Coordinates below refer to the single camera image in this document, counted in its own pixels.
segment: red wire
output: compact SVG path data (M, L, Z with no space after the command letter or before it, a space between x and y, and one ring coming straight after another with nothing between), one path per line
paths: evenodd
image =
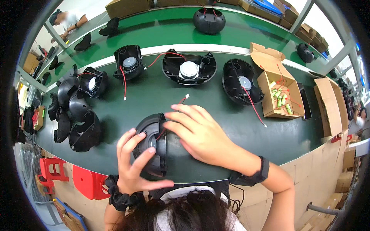
M125 73L123 73L123 70L122 70L122 66L120 66L120 69L121 69L121 72L122 72L122 75L123 75L123 81L125 83L125 94L124 94L124 98L126 98L126 78L125 78Z
M266 127L266 124L264 124L264 123L262 122L262 120L261 120L261 117L259 117L258 112L257 112L256 108L254 107L253 101L252 101L251 97L249 96L249 94L248 94L247 90L246 90L243 86L242 86L242 89L245 91L245 93L247 93L247 96L248 96L248 98L249 98L249 100L250 100L250 103L252 104L253 109L255 110L256 115L257 115L257 116L258 116L258 118L259 118L259 121L261 121L261 123Z
M82 75L82 74L89 74L89 75L92 75L92 73L84 72L84 73L78 74L77 76L80 76L80 75Z
M185 61L186 61L186 58L185 58L184 56L182 56L181 54L172 53L172 52L166 52L166 53L161 53L160 55L158 55L158 57L154 60L154 62L152 62L152 64L150 64L148 67L150 67L151 65L153 65L153 64L157 61L157 59L158 59L161 55L164 55L164 54L174 54L174 55L178 55L178 56L183 57L183 58L185 59Z
M181 104L181 101L183 101L183 100L186 100L186 97L182 98L178 104ZM163 135L164 131L166 131L166 129L163 129L162 132L160 133L160 135L155 140L158 140Z

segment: black wristband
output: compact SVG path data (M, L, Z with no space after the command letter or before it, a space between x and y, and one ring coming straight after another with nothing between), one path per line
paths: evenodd
M127 193L120 193L117 181L118 176L116 175L109 175L105 180L105 185L108 187L108 193L111 195L109 198L109 204L112 204L116 210L124 212L127 207L130 207L131 209L145 203L145 198L142 192L135 192L131 196Z

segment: person's arm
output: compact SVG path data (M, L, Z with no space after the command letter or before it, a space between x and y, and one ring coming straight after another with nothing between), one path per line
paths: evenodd
M204 109L196 105L172 105L163 126L180 137L180 143L195 159L252 176L261 169L261 159L234 144ZM262 182L274 193L263 231L294 231L294 183L284 170L270 163Z
M155 148L145 150L136 160L130 164L131 152L142 141L146 134L135 135L136 130L132 128L126 132L117 143L118 161L118 190L122 194L132 195L135 192L155 190L166 187L173 187L172 180L148 181L140 177L140 173L155 155ZM123 222L125 213L117 211L113 205L107 205L104 213L105 231L110 231L116 223Z

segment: open cardboard box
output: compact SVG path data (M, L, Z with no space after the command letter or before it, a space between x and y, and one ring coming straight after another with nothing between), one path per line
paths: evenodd
M343 94L336 82L325 77L314 80L313 87L319 103L324 136L336 136L348 129L348 115Z
M257 78L258 85L265 97L262 101L263 115L265 117L279 117L294 119L305 115L302 97L299 92L298 84L294 77L285 69L281 61L285 55L277 50L265 48L256 43L250 43L250 56L253 61L264 70ZM272 97L270 83L278 82L276 88L281 88L287 94L286 103L289 103L293 114L290 115L285 107L276 108L277 100Z

